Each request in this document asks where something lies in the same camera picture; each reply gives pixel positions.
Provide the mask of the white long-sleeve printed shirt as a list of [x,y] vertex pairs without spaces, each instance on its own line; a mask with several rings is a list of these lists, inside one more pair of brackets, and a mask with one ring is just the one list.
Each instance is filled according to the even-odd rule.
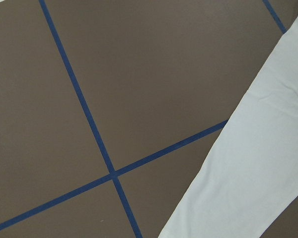
[[297,196],[298,16],[159,236],[258,238]]

